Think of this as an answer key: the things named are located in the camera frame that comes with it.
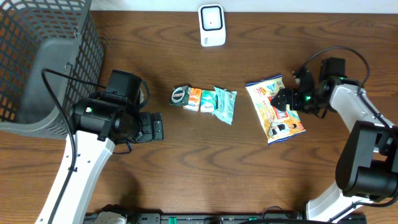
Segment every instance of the wire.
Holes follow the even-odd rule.
[[[363,61],[363,63],[365,64],[365,67],[366,67],[366,76],[365,76],[365,79],[362,81],[362,84],[358,87],[358,92],[360,92],[361,88],[363,88],[363,86],[365,85],[366,81],[367,81],[368,78],[371,76],[371,69],[370,69],[369,64],[368,64],[368,62],[366,61],[366,59],[365,59],[359,52],[357,52],[356,50],[352,49],[351,47],[346,47],[346,46],[334,46],[334,47],[328,47],[328,48],[326,48],[326,49],[320,50],[320,51],[318,51],[317,53],[315,53],[314,55],[312,55],[312,56],[300,67],[299,70],[301,70],[301,69],[303,69],[304,67],[306,67],[307,64],[308,64],[312,59],[314,59],[316,56],[318,56],[319,54],[324,53],[324,52],[329,51],[329,50],[336,50],[336,49],[348,50],[348,51],[350,51],[350,52],[356,54],[356,55]]]
[[[130,153],[132,152],[131,143],[132,143],[132,142],[130,142],[128,139],[126,140],[126,145],[127,145],[127,148],[129,149],[128,152],[114,152],[113,154],[119,154],[119,155],[130,154]]]
[[[87,97],[95,100],[98,97],[100,97],[102,93],[103,91],[95,91],[94,93],[88,95]]]
[[[67,188],[67,186],[68,186],[70,177],[72,176],[73,171],[75,171],[77,150],[76,150],[76,143],[75,143],[75,141],[74,141],[74,139],[73,139],[72,128],[71,128],[71,126],[70,126],[70,124],[69,124],[69,122],[68,122],[68,118],[67,118],[65,112],[63,111],[60,102],[58,101],[57,97],[55,96],[54,92],[52,91],[52,89],[51,89],[51,87],[50,87],[49,82],[47,81],[47,77],[45,76],[45,73],[46,73],[46,72],[49,72],[49,73],[52,73],[52,74],[54,74],[54,75],[58,75],[58,76],[61,76],[61,77],[65,77],[65,78],[74,80],[74,81],[76,81],[76,82],[82,82],[82,83],[86,83],[86,84],[89,84],[89,85],[94,85],[94,86],[98,86],[98,87],[102,87],[102,88],[106,88],[106,87],[103,86],[103,85],[96,84],[96,83],[92,83],[92,82],[83,81],[83,80],[80,80],[80,79],[77,79],[77,78],[69,77],[69,76],[67,76],[67,75],[64,75],[64,74],[62,74],[62,73],[53,71],[53,70],[51,70],[51,69],[47,69],[47,68],[43,68],[43,69],[42,69],[42,78],[43,78],[44,85],[45,85],[47,91],[49,92],[49,94],[50,94],[50,96],[51,96],[51,99],[52,99],[53,102],[55,103],[55,106],[56,106],[57,109],[59,110],[59,112],[60,112],[60,114],[61,114],[61,117],[62,117],[62,119],[63,119],[63,122],[65,123],[65,126],[67,127],[67,131],[68,131],[69,138],[70,138],[70,144],[71,144],[71,146],[72,146],[72,161],[71,161],[71,163],[70,163],[70,167],[69,167],[69,170],[68,170],[68,174],[67,174],[67,177],[65,178],[65,181],[64,181],[64,183],[63,183],[63,185],[62,185],[60,194],[58,195],[58,198],[57,198],[57,200],[55,201],[54,207],[53,207],[53,209],[52,209],[52,211],[51,211],[51,215],[50,215],[50,218],[49,218],[49,224],[51,224],[51,223],[53,222],[54,216],[55,216],[55,214],[56,214],[56,212],[57,212],[58,206],[59,206],[59,204],[60,204],[60,202],[61,202],[62,196],[63,196],[63,194],[65,193],[65,190],[66,190],[66,188]]]
[[[240,224],[263,224],[263,223],[289,223],[289,224],[326,224],[326,222],[312,221],[312,220],[298,220],[298,219],[286,219],[286,218],[266,218],[260,220],[251,220],[241,222]]]
[[[366,99],[364,98],[364,93],[361,91],[361,89],[363,88],[363,86],[365,85],[366,81],[368,80],[368,78],[371,75],[370,72],[370,67],[368,62],[366,61],[366,59],[356,50],[350,48],[350,47],[345,47],[345,46],[336,46],[336,47],[329,47],[327,49],[323,49],[319,52],[317,52],[316,54],[312,55],[312,57],[310,57],[301,67],[300,70],[303,69],[304,67],[307,66],[307,64],[309,63],[309,61],[311,61],[313,58],[315,58],[317,55],[319,55],[320,53],[326,52],[328,50],[335,50],[335,49],[343,49],[343,50],[348,50],[354,54],[356,54],[364,63],[365,67],[366,67],[366,76],[365,79],[362,81],[362,84],[360,84],[360,86],[358,87],[358,96],[361,99],[361,101],[365,104],[365,106],[369,109],[369,111],[373,114],[374,118],[378,119],[383,125],[384,127],[388,130],[389,134],[391,135],[391,137],[394,140],[394,143],[396,145],[396,147],[398,147],[398,138],[395,134],[395,132],[393,131],[393,129],[387,124],[387,122],[382,118],[382,114],[381,113],[377,113],[373,107],[366,101]],[[343,212],[337,214],[335,217],[331,218],[330,221],[334,221],[337,218],[339,218],[340,216],[344,215],[346,212],[348,212],[349,210],[351,210],[352,208],[355,209],[358,205],[364,205],[364,206],[369,206],[369,207],[375,207],[375,208],[383,208],[383,207],[388,207],[392,204],[394,204],[395,202],[397,202],[398,200],[398,192],[396,192],[393,196],[393,198],[386,202],[386,203],[365,203],[365,202],[355,202],[352,203],[350,207],[348,207],[347,209],[345,209]]]
[[[222,218],[217,219],[217,221],[211,221],[209,224],[224,224],[224,220]]]
[[[261,218],[264,219],[264,218],[265,218],[265,215],[266,215],[266,213],[267,213],[267,211],[268,211],[268,209],[272,209],[272,208],[278,208],[279,210],[281,210],[281,211],[285,214],[286,218],[289,218],[289,217],[287,216],[285,210],[283,210],[281,207],[279,207],[279,206],[277,206],[277,205],[268,207],[268,208],[264,211],[264,213],[261,215]]]

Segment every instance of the food package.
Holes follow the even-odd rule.
[[[227,91],[214,87],[217,93],[217,109],[213,112],[218,119],[232,125],[234,118],[234,107],[236,99],[236,91]]]
[[[271,106],[271,100],[283,88],[285,86],[282,83],[281,74],[246,85],[260,118],[261,126],[267,135],[268,145],[286,141],[305,132],[297,112],[291,111],[289,105],[287,105],[286,111],[279,111]]]
[[[203,90],[201,92],[200,112],[212,113],[217,109],[216,91]]]
[[[201,89],[191,88],[188,105],[185,105],[183,108],[190,111],[199,111],[200,98],[201,98]]]
[[[173,89],[170,105],[185,106],[188,105],[189,93],[191,88],[189,86],[178,86]]]

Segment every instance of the white device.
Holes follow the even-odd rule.
[[[207,4],[199,8],[200,43],[204,47],[225,43],[224,9],[219,4]]]

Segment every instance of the black motor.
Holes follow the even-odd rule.
[[[147,92],[143,100],[141,84]],[[149,100],[145,81],[128,72],[113,70],[105,91],[97,91],[73,105],[70,122],[77,130],[98,135],[115,144],[163,140],[162,115],[139,112]]]

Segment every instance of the orange package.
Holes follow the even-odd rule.
[[[189,94],[188,105],[183,108],[190,111],[199,111],[201,98],[201,89],[191,88],[191,93]]]

